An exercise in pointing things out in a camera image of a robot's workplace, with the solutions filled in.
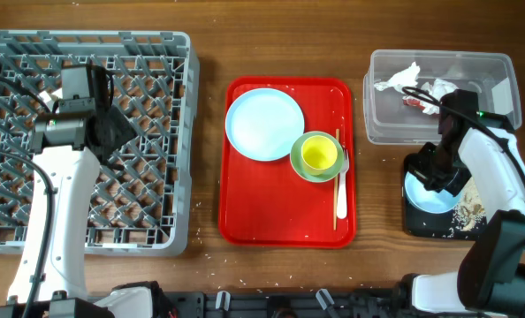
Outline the small light blue bowl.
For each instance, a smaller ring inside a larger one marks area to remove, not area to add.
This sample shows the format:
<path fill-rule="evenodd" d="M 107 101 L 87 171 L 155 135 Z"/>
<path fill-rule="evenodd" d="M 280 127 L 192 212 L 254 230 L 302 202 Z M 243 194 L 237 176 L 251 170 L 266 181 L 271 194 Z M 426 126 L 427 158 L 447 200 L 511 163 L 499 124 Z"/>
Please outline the small light blue bowl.
<path fill-rule="evenodd" d="M 431 214 L 444 214 L 452 210 L 460 201 L 460 194 L 452 195 L 446 190 L 440 192 L 426 190 L 424 184 L 409 172 L 404 178 L 404 192 L 415 208 Z"/>

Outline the food scraps and rice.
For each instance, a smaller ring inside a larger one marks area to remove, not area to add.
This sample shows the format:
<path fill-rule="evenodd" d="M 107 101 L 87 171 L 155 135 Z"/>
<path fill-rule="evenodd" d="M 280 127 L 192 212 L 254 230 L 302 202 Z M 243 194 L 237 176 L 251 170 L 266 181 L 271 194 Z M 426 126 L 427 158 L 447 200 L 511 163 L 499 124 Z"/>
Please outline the food scraps and rice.
<path fill-rule="evenodd" d="M 463 187 L 460 200 L 453 208 L 453 225 L 459 231 L 472 231 L 486 220 L 476 183 L 471 178 Z"/>

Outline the red snack wrapper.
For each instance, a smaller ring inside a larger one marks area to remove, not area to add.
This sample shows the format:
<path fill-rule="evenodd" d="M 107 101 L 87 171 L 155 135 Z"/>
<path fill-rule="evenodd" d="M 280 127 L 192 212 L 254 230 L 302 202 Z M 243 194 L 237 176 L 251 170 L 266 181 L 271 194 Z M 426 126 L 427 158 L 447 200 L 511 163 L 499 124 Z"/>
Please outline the red snack wrapper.
<path fill-rule="evenodd" d="M 421 110 L 425 110 L 426 108 L 431 107 L 430 103 L 417 99 L 413 96 L 404 96 L 403 104 L 410 107 L 416 107 Z"/>

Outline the white tissue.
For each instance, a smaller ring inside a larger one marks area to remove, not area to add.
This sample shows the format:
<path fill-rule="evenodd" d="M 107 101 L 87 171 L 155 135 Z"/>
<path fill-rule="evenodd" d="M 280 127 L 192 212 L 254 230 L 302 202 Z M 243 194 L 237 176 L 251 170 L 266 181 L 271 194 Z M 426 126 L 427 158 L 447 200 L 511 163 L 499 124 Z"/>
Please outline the white tissue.
<path fill-rule="evenodd" d="M 384 91 L 387 88 L 394 88 L 398 93 L 403 93 L 404 87 L 416 87 L 418 75 L 421 67 L 413 62 L 407 69 L 392 75 L 387 81 L 381 81 L 374 84 L 378 91 Z"/>
<path fill-rule="evenodd" d="M 438 101 L 447 94 L 453 93 L 455 90 L 457 90 L 458 87 L 453 84 L 452 82 L 443 80 L 443 79 L 435 79 L 432 84 L 429 82 L 424 83 L 421 86 L 421 90 L 427 92 L 429 95 L 433 96 Z M 422 112 L 427 115 L 438 115 L 439 114 L 439 107 L 432 105 L 428 102 L 421 102 L 422 105 Z"/>

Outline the yellow cup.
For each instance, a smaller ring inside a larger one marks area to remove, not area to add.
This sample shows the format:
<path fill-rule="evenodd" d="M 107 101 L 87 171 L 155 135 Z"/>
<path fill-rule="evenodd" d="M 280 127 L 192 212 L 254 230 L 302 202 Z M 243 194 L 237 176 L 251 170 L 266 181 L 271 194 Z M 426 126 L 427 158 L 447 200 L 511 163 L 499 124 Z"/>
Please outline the yellow cup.
<path fill-rule="evenodd" d="M 303 170 L 310 175 L 321 175 L 333 167 L 338 150 L 332 139 L 325 135 L 308 137 L 301 146 Z"/>

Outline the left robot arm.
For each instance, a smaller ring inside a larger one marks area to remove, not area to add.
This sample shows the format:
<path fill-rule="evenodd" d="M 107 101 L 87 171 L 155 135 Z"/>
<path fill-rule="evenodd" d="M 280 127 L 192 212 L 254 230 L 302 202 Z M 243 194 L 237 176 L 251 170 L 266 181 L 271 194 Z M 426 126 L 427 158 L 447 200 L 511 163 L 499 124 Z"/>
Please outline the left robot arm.
<path fill-rule="evenodd" d="M 175 317 L 158 282 L 120 285 L 88 301 L 84 253 L 90 197 L 100 167 L 135 135 L 109 102 L 58 104 L 31 133 L 34 194 L 21 263 L 0 317 Z"/>

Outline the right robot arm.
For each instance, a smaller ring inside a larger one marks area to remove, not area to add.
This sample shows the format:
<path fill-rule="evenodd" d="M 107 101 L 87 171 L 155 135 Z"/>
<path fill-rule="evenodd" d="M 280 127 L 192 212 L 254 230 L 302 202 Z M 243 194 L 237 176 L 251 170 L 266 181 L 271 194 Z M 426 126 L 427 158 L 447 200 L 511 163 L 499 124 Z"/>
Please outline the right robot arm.
<path fill-rule="evenodd" d="M 475 92 L 440 98 L 416 87 L 406 95 L 437 106 L 437 145 L 408 155 L 407 173 L 428 192 L 458 195 L 475 182 L 487 225 L 457 271 L 408 276 L 408 302 L 423 314 L 525 317 L 525 165 L 505 115 L 481 111 Z"/>

